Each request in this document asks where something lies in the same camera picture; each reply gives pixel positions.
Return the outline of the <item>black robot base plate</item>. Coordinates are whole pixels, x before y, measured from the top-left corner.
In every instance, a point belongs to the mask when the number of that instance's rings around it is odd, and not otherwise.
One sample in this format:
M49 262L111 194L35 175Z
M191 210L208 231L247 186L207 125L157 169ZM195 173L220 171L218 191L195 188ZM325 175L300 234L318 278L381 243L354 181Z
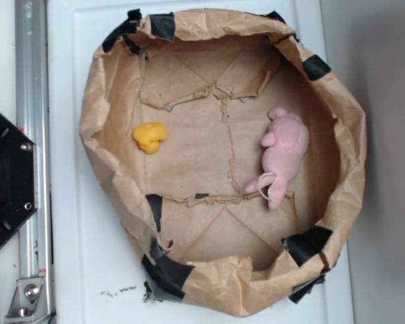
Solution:
M0 250L37 210L35 148L0 113Z

